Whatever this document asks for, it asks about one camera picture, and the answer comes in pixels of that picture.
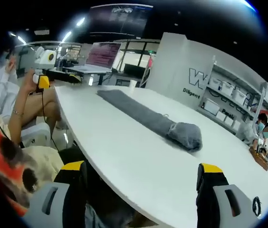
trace ceiling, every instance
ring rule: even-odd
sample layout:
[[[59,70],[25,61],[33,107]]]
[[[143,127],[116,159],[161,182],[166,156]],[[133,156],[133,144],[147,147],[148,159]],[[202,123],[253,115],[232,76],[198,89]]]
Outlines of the ceiling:
[[[185,34],[188,39],[236,57],[268,81],[268,3],[250,0],[257,14],[246,7],[251,12],[246,16],[233,11],[230,2],[235,1],[240,0],[93,0],[72,5],[64,3],[61,6],[32,5],[13,14],[15,17],[9,20],[9,30],[21,35],[26,42],[62,40],[65,33],[75,27],[78,19],[87,15],[91,6],[108,3],[148,4],[153,5],[154,9],[143,38],[161,39],[163,32]],[[34,30],[37,28],[49,29],[49,35],[36,36]],[[93,43],[120,38],[123,37],[91,37],[82,30],[68,41]]]

